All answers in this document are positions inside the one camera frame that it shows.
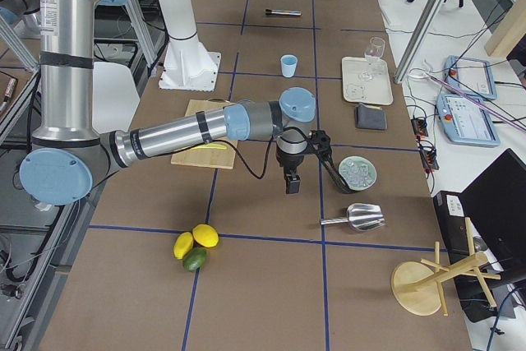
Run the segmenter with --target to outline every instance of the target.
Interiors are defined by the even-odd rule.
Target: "white desk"
[[[384,14],[385,27],[388,29],[390,45],[393,50],[394,61],[399,64],[404,50],[407,47],[410,33],[396,32],[403,30],[412,32],[418,22],[427,0],[415,0],[407,3],[405,0],[378,0]],[[471,0],[464,0],[464,7],[458,7],[458,0],[448,0],[440,9],[431,23],[430,32],[461,36],[472,34],[484,27],[484,20],[479,15],[477,8]],[[439,71],[444,68],[445,59],[449,55],[460,55],[469,45],[473,36],[464,38],[451,38],[428,34],[425,38],[412,67],[425,67],[424,60],[429,63],[432,70]],[[489,58],[484,50],[484,44],[491,37],[486,31],[483,37],[466,53],[465,56],[480,58],[490,63],[500,62],[501,58]],[[491,67],[496,81],[519,82],[513,69],[507,62]],[[408,79],[403,83],[404,94],[431,103],[436,102],[436,97],[441,88],[431,81],[415,81]],[[496,103],[515,117],[526,115],[526,91],[519,87],[497,86],[498,98]],[[415,100],[406,99],[407,104],[415,104]],[[432,115],[433,106],[416,99],[416,104],[421,106],[427,113]],[[414,108],[408,107],[409,114],[413,114]],[[422,116],[422,110],[416,109],[415,115]],[[512,148],[514,152],[526,161],[526,134],[505,124],[496,125],[497,134],[501,139],[501,145],[495,148],[473,147],[468,145],[452,144],[445,136],[441,125],[437,120],[428,118],[427,127],[430,136],[429,141],[434,142],[437,148],[437,161],[440,170],[434,172],[435,180],[428,179],[431,194],[440,190],[461,192],[475,179],[496,157],[505,149]],[[492,351],[511,351],[524,349],[526,344],[526,312],[522,307],[515,308],[518,319],[507,320],[501,318],[498,327],[505,335],[495,335],[491,344]],[[473,324],[466,319],[470,339],[474,349],[486,350],[490,328],[494,318]]]

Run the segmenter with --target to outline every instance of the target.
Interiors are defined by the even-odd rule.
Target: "white tray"
[[[367,65],[365,58],[345,57],[342,59],[344,99],[348,102],[384,106],[393,103],[387,63],[380,59],[374,66],[374,78],[362,81],[359,76],[367,69]]]

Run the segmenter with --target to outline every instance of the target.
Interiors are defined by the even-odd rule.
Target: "yellow lemon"
[[[198,224],[192,231],[194,239],[203,247],[215,247],[219,242],[217,230],[207,224]]]
[[[194,237],[190,232],[181,233],[173,244],[173,254],[177,259],[182,259],[194,247]]]

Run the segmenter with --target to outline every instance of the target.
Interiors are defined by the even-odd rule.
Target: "metal scoop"
[[[354,203],[348,207],[346,217],[323,219],[320,224],[340,224],[343,222],[348,222],[351,228],[359,232],[366,232],[385,225],[385,218],[378,205]]]

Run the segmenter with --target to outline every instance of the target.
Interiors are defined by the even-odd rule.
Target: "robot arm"
[[[24,188],[39,201],[65,205],[137,160],[224,136],[233,140],[277,136],[279,145],[300,154],[307,146],[303,136],[309,134],[315,107],[314,96],[296,87],[286,90],[279,102],[242,102],[164,125],[115,131],[102,135],[100,144],[91,147],[68,147],[62,142],[57,144],[60,148],[47,146],[29,153],[21,164],[20,177]]]
[[[36,21],[35,14],[38,11],[39,0],[0,0],[0,16],[8,25],[15,25],[22,18],[26,21],[33,18]],[[36,22],[30,27],[37,28]]]
[[[287,192],[298,191],[296,167],[311,150],[306,136],[314,96],[285,91],[279,102],[242,102],[156,127],[100,136],[91,125],[95,4],[100,0],[40,0],[42,123],[20,167],[24,188],[39,201],[65,205],[137,160],[228,136],[278,137]]]

